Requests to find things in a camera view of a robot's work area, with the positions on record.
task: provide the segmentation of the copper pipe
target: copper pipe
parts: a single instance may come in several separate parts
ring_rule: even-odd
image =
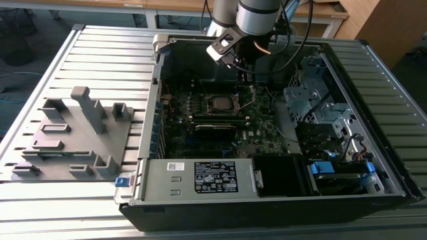
[[[268,51],[265,48],[263,48],[256,41],[253,41],[253,45],[255,45],[256,49],[260,50],[264,54],[267,54],[267,55],[272,54],[272,52]]]

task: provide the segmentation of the barcode sticker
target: barcode sticker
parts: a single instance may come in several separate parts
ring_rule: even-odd
[[[141,8],[141,4],[123,4],[125,7]]]
[[[184,163],[183,162],[168,162],[167,163],[168,171],[184,171]]]

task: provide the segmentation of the aluminum extrusion table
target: aluminum extrusion table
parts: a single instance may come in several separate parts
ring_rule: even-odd
[[[44,98],[69,96],[73,86],[88,86],[91,97],[100,99],[103,106],[108,107],[120,100],[135,108],[121,171],[135,170],[155,64],[152,41],[159,33],[188,34],[177,30],[159,32],[125,27],[77,25],[73,28],[0,144],[0,166],[21,158],[20,152],[29,145],[39,121],[44,118],[37,110]],[[332,46],[391,144],[420,188],[426,190],[424,113],[368,45],[355,40],[316,38],[316,41]],[[71,99],[64,102],[68,105],[77,104]],[[1,167],[0,173],[0,179],[7,180],[8,171]],[[416,236],[427,233],[426,200],[343,224],[139,232],[119,212],[113,201],[115,191],[112,182],[4,182],[0,184],[0,239],[200,239],[308,233],[318,233],[318,238],[323,236],[331,239],[351,239],[352,236],[354,239],[378,239],[378,236],[395,237],[399,234],[416,239]]]

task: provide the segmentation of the blue tab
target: blue tab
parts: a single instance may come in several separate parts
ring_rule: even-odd
[[[366,164],[366,166],[367,166],[367,169],[368,169],[368,172],[370,172],[370,173],[375,172],[374,163],[371,163],[371,162],[368,161],[367,164]]]
[[[129,177],[116,177],[113,182],[116,187],[128,187],[131,186],[131,178]]]
[[[310,165],[312,174],[334,174],[335,170],[330,161],[316,161]]]

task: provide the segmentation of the power supply label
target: power supply label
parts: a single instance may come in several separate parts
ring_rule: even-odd
[[[237,174],[233,161],[193,163],[193,190],[197,194],[236,193]]]

